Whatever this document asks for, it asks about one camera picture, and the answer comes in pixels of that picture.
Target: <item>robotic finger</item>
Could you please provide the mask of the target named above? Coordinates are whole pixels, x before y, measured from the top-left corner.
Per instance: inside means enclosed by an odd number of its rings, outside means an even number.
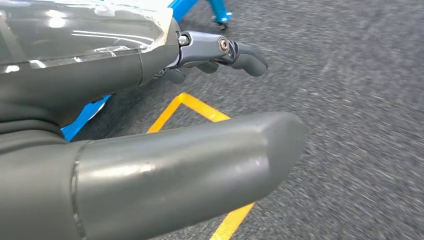
[[[185,75],[179,68],[197,67],[206,74],[212,74],[219,65],[224,65],[237,70],[243,69],[253,77],[262,76],[268,69],[267,62],[257,48],[228,40],[222,35],[183,31],[178,33],[178,44],[180,47],[177,60],[161,74],[174,83],[184,81]]]

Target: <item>clear protective wrap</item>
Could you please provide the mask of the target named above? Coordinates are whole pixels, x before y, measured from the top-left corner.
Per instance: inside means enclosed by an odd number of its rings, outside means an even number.
[[[0,74],[146,53],[166,43],[172,17],[99,0],[0,0]]]

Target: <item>blue metal frame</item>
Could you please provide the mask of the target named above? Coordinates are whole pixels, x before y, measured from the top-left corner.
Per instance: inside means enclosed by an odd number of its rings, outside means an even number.
[[[181,21],[198,1],[199,0],[174,0],[169,7],[173,9],[173,17],[177,22]],[[208,1],[215,13],[215,21],[220,24],[227,24],[232,14],[227,12],[224,0]],[[87,104],[73,123],[61,129],[65,139],[71,141],[110,97],[110,95],[107,95],[100,101]]]

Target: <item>blue stand leg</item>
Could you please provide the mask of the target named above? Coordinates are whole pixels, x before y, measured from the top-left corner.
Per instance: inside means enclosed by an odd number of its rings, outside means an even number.
[[[173,9],[173,17],[177,22],[183,19],[199,0],[175,0],[169,7]]]
[[[208,0],[213,12],[215,13],[215,21],[219,24],[228,24],[232,13],[227,12],[224,0]]]

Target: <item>robotic hand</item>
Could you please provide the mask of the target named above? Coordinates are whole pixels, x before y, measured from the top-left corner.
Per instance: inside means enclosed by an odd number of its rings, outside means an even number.
[[[284,112],[63,139],[87,103],[178,68],[267,69],[247,45],[181,32],[168,10],[0,1],[0,33],[2,240],[153,238],[267,196],[303,151],[305,127]]]

